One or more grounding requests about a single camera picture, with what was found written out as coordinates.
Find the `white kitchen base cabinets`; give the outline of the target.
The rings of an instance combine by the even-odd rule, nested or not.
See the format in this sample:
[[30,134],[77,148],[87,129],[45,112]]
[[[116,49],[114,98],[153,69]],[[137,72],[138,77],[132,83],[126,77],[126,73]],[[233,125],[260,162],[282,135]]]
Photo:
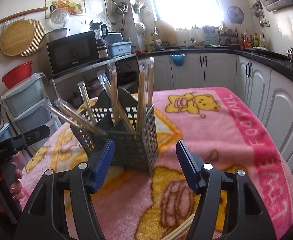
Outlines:
[[[181,67],[171,54],[186,54]],[[235,50],[179,50],[155,56],[155,90],[225,87],[262,122],[293,174],[293,66]]]

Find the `pale blue drawer unit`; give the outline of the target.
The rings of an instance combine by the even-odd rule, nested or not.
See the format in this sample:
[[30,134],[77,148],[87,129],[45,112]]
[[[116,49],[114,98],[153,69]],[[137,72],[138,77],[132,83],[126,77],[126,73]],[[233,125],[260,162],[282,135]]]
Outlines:
[[42,106],[51,104],[46,91],[47,78],[43,73],[34,73],[1,95],[8,119],[20,133],[26,133],[46,125],[53,135],[60,127],[58,117]]

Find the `black plastic utensil basket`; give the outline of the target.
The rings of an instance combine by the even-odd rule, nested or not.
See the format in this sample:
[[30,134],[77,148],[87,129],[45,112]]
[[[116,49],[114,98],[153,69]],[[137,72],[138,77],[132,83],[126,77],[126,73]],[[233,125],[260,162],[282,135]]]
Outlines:
[[129,133],[122,121],[114,124],[111,100],[103,90],[92,106],[97,119],[96,126],[107,133],[107,136],[96,135],[86,129],[70,126],[82,148],[89,156],[102,150],[108,139],[115,142],[115,153],[112,165],[153,173],[158,158],[158,141],[154,106],[147,110],[141,130]]

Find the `pink cartoon bear blanket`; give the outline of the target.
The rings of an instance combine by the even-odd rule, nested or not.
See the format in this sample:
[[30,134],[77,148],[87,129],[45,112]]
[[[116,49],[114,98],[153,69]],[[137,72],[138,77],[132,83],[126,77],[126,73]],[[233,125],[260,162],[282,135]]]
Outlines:
[[23,169],[15,239],[281,239],[293,175],[253,112],[226,88],[158,91],[142,128],[108,137],[64,124]]

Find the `red plastic basin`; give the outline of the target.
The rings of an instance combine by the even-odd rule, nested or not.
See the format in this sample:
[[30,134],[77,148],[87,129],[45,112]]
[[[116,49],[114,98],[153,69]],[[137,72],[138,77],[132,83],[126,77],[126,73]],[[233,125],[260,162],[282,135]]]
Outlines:
[[10,70],[2,77],[2,83],[4,83],[7,89],[11,89],[16,84],[31,77],[32,64],[33,64],[33,61],[27,61],[15,67],[14,69]]

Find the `metal shelf rack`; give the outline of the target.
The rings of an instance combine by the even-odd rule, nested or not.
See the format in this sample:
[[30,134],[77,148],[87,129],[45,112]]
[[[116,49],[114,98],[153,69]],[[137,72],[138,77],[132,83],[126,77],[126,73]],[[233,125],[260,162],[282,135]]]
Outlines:
[[131,93],[136,93],[138,89],[138,57],[136,54],[130,54],[82,67],[61,77],[50,79],[46,85],[46,93],[51,103],[54,103],[57,99],[56,94],[58,94],[63,100],[78,109],[83,103],[78,88],[78,83],[81,81],[85,82],[90,98],[98,96],[102,85],[99,83],[97,73],[104,70],[109,76],[107,65],[113,62],[116,66],[117,77],[124,78],[124,81],[118,80],[118,85]]

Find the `round wooden cutting board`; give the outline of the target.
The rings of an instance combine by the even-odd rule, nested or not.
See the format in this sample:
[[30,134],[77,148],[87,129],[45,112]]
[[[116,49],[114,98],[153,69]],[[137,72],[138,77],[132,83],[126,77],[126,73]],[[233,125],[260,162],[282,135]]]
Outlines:
[[34,19],[9,24],[0,39],[0,50],[6,56],[30,56],[36,53],[45,35],[41,22]]

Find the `black microwave oven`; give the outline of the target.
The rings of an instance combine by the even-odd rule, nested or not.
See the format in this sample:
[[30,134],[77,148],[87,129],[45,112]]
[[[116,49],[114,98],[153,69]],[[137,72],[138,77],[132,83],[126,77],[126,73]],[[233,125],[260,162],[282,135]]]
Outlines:
[[95,34],[92,31],[48,42],[47,53],[51,76],[100,60]]

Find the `blue dish drainer box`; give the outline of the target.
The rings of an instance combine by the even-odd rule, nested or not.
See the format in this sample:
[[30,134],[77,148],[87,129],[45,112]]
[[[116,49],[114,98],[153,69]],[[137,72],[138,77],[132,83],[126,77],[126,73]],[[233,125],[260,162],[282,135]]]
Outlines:
[[117,57],[131,53],[131,41],[117,42],[108,45],[108,51],[110,57]]

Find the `blue hanging trash bin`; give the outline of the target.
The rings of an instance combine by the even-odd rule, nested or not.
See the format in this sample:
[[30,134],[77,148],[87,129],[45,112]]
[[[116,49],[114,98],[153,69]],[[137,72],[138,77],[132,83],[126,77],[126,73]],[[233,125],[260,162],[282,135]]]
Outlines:
[[170,55],[170,58],[172,59],[173,64],[175,66],[177,66],[177,67],[181,67],[181,66],[184,65],[185,57],[186,57],[185,53],[183,53],[183,54],[171,54]]

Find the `black blender jug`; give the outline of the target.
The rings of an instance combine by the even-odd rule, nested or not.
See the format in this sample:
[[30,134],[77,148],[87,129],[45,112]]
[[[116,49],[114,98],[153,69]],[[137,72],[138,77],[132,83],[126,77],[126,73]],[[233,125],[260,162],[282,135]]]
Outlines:
[[109,53],[105,37],[108,35],[107,25],[103,22],[90,22],[90,31],[95,35],[95,40],[98,47],[98,53],[101,60],[108,59]]

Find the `fruit picture wall tile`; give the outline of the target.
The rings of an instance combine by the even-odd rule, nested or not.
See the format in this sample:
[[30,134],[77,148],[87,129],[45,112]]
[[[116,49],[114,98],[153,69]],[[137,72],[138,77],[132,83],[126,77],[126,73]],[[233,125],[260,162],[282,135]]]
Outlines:
[[85,0],[46,0],[46,19],[55,9],[68,11],[71,16],[86,16]]

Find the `small wall fan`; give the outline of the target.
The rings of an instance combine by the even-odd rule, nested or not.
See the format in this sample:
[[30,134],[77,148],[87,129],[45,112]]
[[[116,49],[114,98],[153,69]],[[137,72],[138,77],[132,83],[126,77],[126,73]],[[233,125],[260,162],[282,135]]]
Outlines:
[[245,19],[243,11],[237,6],[229,7],[227,10],[227,16],[233,24],[242,24]]

